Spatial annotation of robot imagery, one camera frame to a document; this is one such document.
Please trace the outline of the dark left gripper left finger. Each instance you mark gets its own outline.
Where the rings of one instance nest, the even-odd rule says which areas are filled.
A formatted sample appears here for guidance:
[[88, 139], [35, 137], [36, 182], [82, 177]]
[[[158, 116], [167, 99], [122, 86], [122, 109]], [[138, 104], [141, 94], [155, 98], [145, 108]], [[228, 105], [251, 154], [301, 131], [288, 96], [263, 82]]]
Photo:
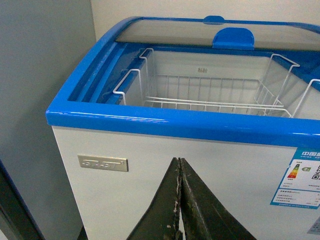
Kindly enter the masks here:
[[179, 229], [182, 189], [181, 161], [173, 158], [163, 179], [129, 240], [182, 240]]

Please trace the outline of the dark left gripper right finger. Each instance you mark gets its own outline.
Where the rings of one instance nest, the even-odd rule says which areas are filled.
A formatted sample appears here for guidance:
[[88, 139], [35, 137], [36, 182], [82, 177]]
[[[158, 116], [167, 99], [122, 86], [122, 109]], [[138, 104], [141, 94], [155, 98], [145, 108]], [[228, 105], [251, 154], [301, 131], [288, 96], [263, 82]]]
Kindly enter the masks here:
[[186, 159], [181, 158], [182, 222], [187, 240], [254, 240], [222, 205]]

